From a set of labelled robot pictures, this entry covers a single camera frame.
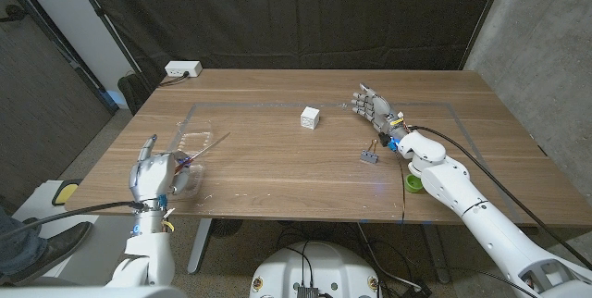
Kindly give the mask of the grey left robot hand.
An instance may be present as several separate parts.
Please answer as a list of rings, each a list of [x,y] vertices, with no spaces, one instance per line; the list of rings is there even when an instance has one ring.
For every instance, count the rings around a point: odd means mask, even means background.
[[[180,194],[190,180],[189,156],[181,151],[153,155],[156,140],[156,134],[147,139],[129,174],[129,189],[136,202]]]

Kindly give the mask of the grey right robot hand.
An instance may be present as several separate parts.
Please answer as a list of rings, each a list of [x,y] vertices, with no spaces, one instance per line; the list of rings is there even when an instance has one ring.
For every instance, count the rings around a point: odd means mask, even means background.
[[[396,114],[384,97],[364,83],[360,84],[360,89],[351,100],[354,113],[366,118],[376,131],[392,137],[403,137],[410,132],[402,112]]]

